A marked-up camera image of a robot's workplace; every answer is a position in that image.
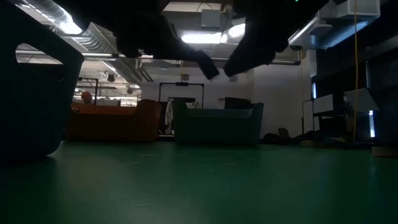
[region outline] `orange object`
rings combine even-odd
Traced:
[[[65,134],[71,141],[155,141],[161,105],[141,100],[137,107],[96,106],[72,103]]]
[[[81,93],[81,99],[83,100],[84,104],[91,104],[91,101],[93,100],[93,96],[91,95],[90,92],[84,91]]]

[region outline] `green floor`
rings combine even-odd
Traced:
[[[0,174],[0,223],[398,223],[369,151],[64,143]]]

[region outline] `yellow cable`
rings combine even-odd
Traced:
[[[353,131],[353,139],[355,139],[356,135],[356,118],[357,118],[357,113],[358,113],[358,36],[357,36],[357,18],[356,18],[356,11],[357,11],[357,5],[356,1],[354,0],[354,24],[355,24],[355,106],[354,106],[354,131]]]
[[[184,74],[184,61],[181,61],[181,71],[180,71],[180,75]]]

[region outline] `dark object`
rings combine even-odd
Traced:
[[[329,0],[234,0],[234,11],[246,17],[246,35],[224,67],[228,76],[259,65],[267,65],[275,52],[283,51],[287,39],[312,19]],[[118,49],[127,57],[141,56],[138,49],[154,58],[197,62],[208,79],[219,74],[213,61],[194,50],[176,35],[173,25],[161,14],[170,1],[55,0],[82,29],[95,22],[116,36]]]
[[[322,132],[322,131],[309,131],[305,134],[299,135],[295,138],[290,138],[289,134],[286,136],[284,131],[280,135],[268,133],[263,139],[263,144],[277,144],[277,145],[299,145],[305,141],[313,141],[318,145],[327,147],[335,147],[338,149],[358,149],[359,144],[354,139],[339,132]]]
[[[226,97],[224,109],[251,109],[253,105],[250,100]]]
[[[0,1],[0,21],[3,31],[1,44],[4,74],[0,110],[3,146],[0,160],[33,159],[57,150],[70,104],[75,91],[83,56],[64,40],[31,18],[18,7]],[[16,60],[15,51],[29,44],[62,65],[23,65]],[[61,79],[52,74],[61,75]]]
[[[82,80],[94,80],[94,81],[95,81],[94,105],[97,105],[98,79],[97,79],[97,78],[83,78],[83,77],[79,77],[79,81],[82,81]]]
[[[347,0],[333,0],[337,5],[346,2]]]
[[[128,94],[132,94],[132,93],[133,93],[133,90],[132,90],[131,87],[127,88],[127,93],[128,93]]]
[[[160,102],[161,96],[162,96],[162,85],[176,85],[176,86],[190,86],[190,85],[198,85],[202,87],[202,92],[201,92],[201,107],[205,105],[205,84],[198,84],[198,83],[186,83],[186,82],[176,82],[176,83],[159,83],[159,100]]]
[[[170,101],[171,98],[172,98],[173,100],[181,100],[181,101],[184,101],[185,103],[194,103],[194,102],[197,101],[196,98],[188,98],[188,97],[169,97],[169,101]]]
[[[108,78],[107,78],[107,81],[108,81],[108,82],[114,82],[114,80],[115,80],[115,79],[114,79],[114,74],[109,74],[109,75],[108,75]]]

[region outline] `plastic bin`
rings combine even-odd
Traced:
[[[175,140],[210,144],[257,144],[264,104],[250,110],[188,109],[173,101]]]
[[[15,5],[0,1],[0,160],[30,159],[57,150],[84,57]],[[29,44],[62,65],[19,64],[16,49]]]

